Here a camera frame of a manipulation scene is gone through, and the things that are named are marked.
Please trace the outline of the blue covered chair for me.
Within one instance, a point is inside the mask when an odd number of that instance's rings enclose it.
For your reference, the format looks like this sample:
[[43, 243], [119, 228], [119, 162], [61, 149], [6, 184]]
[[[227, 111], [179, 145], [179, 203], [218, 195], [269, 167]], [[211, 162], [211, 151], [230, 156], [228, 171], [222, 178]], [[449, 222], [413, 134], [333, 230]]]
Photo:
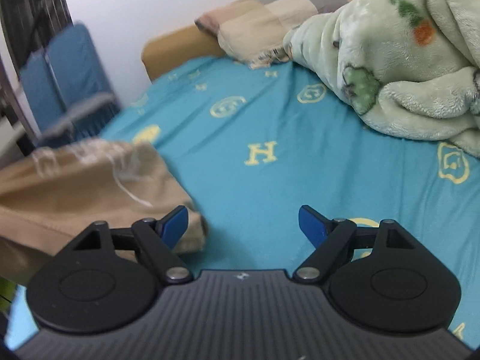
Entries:
[[[45, 49], [30, 55], [20, 70], [20, 82], [40, 135], [76, 103], [100, 93], [114, 93], [88, 29], [71, 24], [54, 37]], [[41, 139], [36, 147], [58, 148], [96, 137], [120, 112], [120, 104], [102, 106], [75, 122], [72, 131]]]

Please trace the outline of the green fleece blanket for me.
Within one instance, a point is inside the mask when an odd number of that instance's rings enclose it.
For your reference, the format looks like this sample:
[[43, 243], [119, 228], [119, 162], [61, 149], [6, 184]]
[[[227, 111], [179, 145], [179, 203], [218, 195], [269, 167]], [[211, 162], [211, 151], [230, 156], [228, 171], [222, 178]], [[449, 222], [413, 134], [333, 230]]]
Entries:
[[352, 0], [283, 42], [375, 131], [479, 155], [479, 0]]

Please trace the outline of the tan printed garment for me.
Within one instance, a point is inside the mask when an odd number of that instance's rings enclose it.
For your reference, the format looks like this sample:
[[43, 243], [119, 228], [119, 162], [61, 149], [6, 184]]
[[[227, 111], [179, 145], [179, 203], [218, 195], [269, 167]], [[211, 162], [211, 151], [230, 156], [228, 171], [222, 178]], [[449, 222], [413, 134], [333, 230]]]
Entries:
[[128, 228], [177, 206], [189, 225], [175, 252], [202, 250], [208, 227], [150, 143], [87, 139], [37, 149], [1, 170], [1, 277], [25, 285], [96, 220]]

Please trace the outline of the checked beige pillow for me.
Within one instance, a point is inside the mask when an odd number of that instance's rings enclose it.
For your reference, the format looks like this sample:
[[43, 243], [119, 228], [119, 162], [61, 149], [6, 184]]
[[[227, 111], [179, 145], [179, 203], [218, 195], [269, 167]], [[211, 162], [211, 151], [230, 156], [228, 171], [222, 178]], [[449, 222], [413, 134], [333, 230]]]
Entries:
[[312, 16], [336, 11], [352, 0], [237, 0], [196, 19], [197, 28], [231, 58], [250, 68], [290, 60], [283, 46], [289, 30]]

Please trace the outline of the mustard yellow headboard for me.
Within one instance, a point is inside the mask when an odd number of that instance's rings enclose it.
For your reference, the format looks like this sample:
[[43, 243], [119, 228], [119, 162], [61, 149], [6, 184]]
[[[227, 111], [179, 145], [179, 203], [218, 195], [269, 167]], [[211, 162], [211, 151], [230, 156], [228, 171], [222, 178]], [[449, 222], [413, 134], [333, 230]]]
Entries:
[[142, 62], [153, 82], [191, 59], [225, 55], [213, 35], [191, 25], [148, 41], [142, 50]]

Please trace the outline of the teal patterned bed sheet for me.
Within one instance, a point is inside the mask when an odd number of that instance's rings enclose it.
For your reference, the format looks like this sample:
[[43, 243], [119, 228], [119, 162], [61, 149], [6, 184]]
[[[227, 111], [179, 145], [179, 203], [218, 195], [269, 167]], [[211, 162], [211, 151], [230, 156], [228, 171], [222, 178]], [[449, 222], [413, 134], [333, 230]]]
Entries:
[[99, 139], [150, 143], [206, 220], [202, 268], [292, 269], [311, 246], [297, 218], [398, 220], [456, 275], [451, 330], [479, 344], [479, 161], [448, 142], [385, 136], [309, 70], [192, 60], [124, 109]]

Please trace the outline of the dark window grille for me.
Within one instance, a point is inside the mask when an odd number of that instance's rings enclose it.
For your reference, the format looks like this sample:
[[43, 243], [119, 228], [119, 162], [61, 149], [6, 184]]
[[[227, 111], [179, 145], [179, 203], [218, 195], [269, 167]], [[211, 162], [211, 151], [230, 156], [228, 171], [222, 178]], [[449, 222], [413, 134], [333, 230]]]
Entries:
[[1, 0], [1, 27], [16, 71], [71, 23], [66, 0]]

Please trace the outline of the grey seat cushion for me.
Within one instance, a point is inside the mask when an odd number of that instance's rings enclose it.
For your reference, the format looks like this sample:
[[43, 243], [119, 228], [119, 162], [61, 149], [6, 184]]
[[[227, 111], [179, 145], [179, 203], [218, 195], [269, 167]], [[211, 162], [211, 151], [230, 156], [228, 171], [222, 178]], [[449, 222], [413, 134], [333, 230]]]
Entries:
[[102, 106], [114, 104], [116, 96], [113, 93], [100, 92], [89, 98], [81, 100], [67, 110], [51, 127], [47, 128], [41, 135], [41, 139], [59, 137], [62, 133], [72, 131], [74, 123], [92, 115]]

